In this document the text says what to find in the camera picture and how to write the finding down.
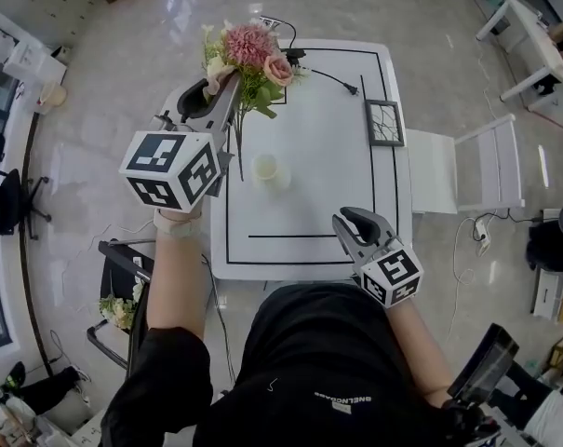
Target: table leg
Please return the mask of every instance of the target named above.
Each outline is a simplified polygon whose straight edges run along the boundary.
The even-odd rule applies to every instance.
[[[515,38],[508,47],[506,47],[504,49],[504,51],[506,51],[507,53],[510,53],[511,51],[513,51],[517,45],[520,45],[521,43],[523,43],[525,40],[527,40],[527,37],[529,35],[527,33],[523,33],[520,34],[517,38]]]
[[[479,32],[477,32],[476,38],[478,40],[483,40],[486,37],[486,35],[489,33],[489,31],[496,26],[496,23],[498,23],[503,18],[504,14],[506,13],[506,10],[508,9],[508,6],[509,6],[508,0],[504,0],[504,3],[501,5],[501,7],[498,10],[496,10],[494,15],[492,15],[492,17],[488,20],[488,23],[486,23],[482,27],[482,29]]]
[[[531,85],[534,85],[535,83],[540,81],[542,78],[548,76],[549,74],[550,74],[550,70],[548,68],[546,68],[545,66],[543,68],[540,68],[534,74],[528,76],[519,84],[513,86],[508,91],[505,91],[503,94],[501,94],[501,101],[504,102],[509,98],[512,98],[516,94],[519,94],[521,91],[524,91],[525,89],[529,88]]]
[[[557,97],[558,97],[558,95],[556,94],[556,92],[553,92],[552,94],[548,94],[547,96],[543,96],[539,100],[537,100],[536,102],[533,102],[532,104],[530,104],[527,107],[527,109],[528,109],[528,111],[531,111],[533,113],[536,109],[544,106],[548,102],[554,101]]]

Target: tiled floor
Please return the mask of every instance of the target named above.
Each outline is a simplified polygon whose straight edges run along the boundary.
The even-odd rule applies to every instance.
[[[403,112],[409,128],[458,136],[491,120],[483,90],[488,87],[496,115],[516,114],[523,171],[525,212],[563,204],[563,130],[498,95],[513,80],[503,56],[490,41],[478,44],[483,16],[474,0],[121,0],[97,16],[75,49],[66,75],[66,103],[44,117],[31,163],[33,176],[51,178],[40,206],[53,215],[40,225],[41,240],[30,244],[34,305],[50,351],[49,330],[60,335],[70,358],[94,379],[91,398],[99,409],[109,401],[124,372],[85,336],[100,320],[97,308],[102,256],[100,239],[138,237],[130,229],[152,217],[140,207],[117,174],[135,130],[145,129],[169,92],[194,81],[200,68],[201,24],[254,17],[256,8],[293,22],[303,37],[383,43],[393,57]],[[478,63],[486,68],[489,82]],[[547,157],[550,186],[543,185],[538,145]],[[457,271],[475,270],[476,280],[460,287],[459,309],[447,341],[455,303],[452,249],[462,216],[426,215],[416,220],[415,251],[426,270],[417,299],[453,370],[466,362],[494,321],[521,345],[521,362],[541,359],[563,327],[533,318],[529,305],[534,277],[524,262],[527,225],[494,220],[492,247],[482,258],[462,229]],[[149,236],[149,225],[140,234]],[[235,368],[263,283],[221,281],[223,314]],[[207,346],[216,391],[229,387],[221,326],[208,311]]]

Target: white table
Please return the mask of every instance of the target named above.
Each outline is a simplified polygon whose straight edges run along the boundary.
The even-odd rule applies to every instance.
[[[505,51],[510,53],[519,43],[529,39],[541,60],[542,66],[532,75],[505,91],[501,95],[502,101],[512,98],[548,75],[555,76],[561,83],[563,83],[563,60],[556,48],[556,45],[550,39],[548,32],[539,24],[538,16],[518,0],[504,0],[504,3],[494,13],[494,15],[492,15],[492,17],[488,20],[488,23],[486,23],[486,25],[484,25],[484,27],[476,34],[476,38],[478,40],[484,39],[489,31],[496,26],[496,23],[504,17],[504,14],[509,9],[512,10],[514,15],[516,15],[516,19],[523,27],[524,33],[519,34],[517,38],[505,48]],[[530,111],[537,109],[539,106],[551,99],[551,95],[541,98],[531,104],[528,109]]]
[[[387,48],[335,40],[297,40],[294,47],[306,50],[304,66],[357,86],[360,94],[352,96],[340,84],[310,74],[288,88],[286,101],[273,106],[276,119],[247,115],[245,181],[235,157],[220,196],[211,200],[217,278],[349,278],[352,261],[331,226],[332,214],[343,206],[380,213],[405,243],[411,242],[408,150],[370,147],[364,110],[364,95],[400,104]],[[229,151],[236,154],[235,138],[228,139]],[[274,195],[254,187],[250,163],[263,153],[289,167],[287,191]]]

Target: white chair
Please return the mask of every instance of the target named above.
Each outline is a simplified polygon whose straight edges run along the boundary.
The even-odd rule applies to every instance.
[[[459,139],[406,129],[414,212],[458,213],[525,207],[516,150],[514,115],[506,115]],[[479,146],[481,201],[457,202],[455,146],[477,139]]]

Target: picture frame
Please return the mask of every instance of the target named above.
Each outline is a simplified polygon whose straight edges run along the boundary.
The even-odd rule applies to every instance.
[[[393,101],[366,100],[370,145],[405,146],[399,105]]]

